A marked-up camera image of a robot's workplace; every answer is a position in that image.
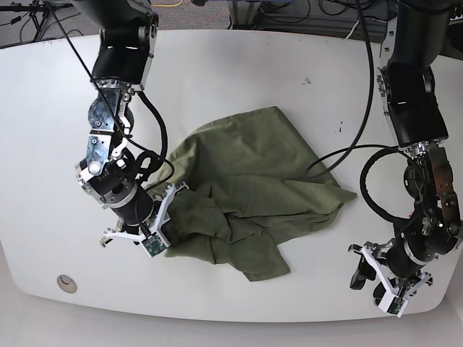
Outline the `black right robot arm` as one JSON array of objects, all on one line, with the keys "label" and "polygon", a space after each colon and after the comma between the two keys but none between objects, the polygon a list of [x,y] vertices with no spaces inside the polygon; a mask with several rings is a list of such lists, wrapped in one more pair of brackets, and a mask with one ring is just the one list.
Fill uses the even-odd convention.
[{"label": "black right robot arm", "polygon": [[[90,72],[98,96],[88,111],[91,130],[86,157],[76,167],[84,191],[118,217],[115,228],[104,231],[106,246],[127,239],[150,257],[171,246],[166,228],[168,207],[186,184],[168,184],[160,195],[143,187],[167,162],[168,137],[160,113],[144,93],[158,33],[158,15],[149,1],[73,1],[99,29],[100,48]],[[134,116],[129,103],[138,96],[155,117],[161,132],[158,153],[142,148],[134,156]]]}]

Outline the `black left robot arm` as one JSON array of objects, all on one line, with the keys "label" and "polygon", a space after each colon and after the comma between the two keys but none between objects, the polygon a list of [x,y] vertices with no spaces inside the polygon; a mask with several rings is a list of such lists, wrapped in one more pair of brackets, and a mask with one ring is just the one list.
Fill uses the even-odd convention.
[{"label": "black left robot arm", "polygon": [[403,182],[414,209],[408,218],[400,218],[369,195],[370,169],[391,154],[391,149],[379,150],[361,171],[360,191],[367,205],[393,226],[394,235],[385,244],[351,245],[360,261],[350,286],[360,290],[367,281],[376,281],[375,305],[395,316],[402,315],[419,287],[432,284],[426,265],[462,242],[453,172],[442,146],[449,133],[431,69],[455,13],[455,1],[399,1],[396,16],[387,23],[380,54],[383,107],[396,135],[396,151],[407,159]]}]

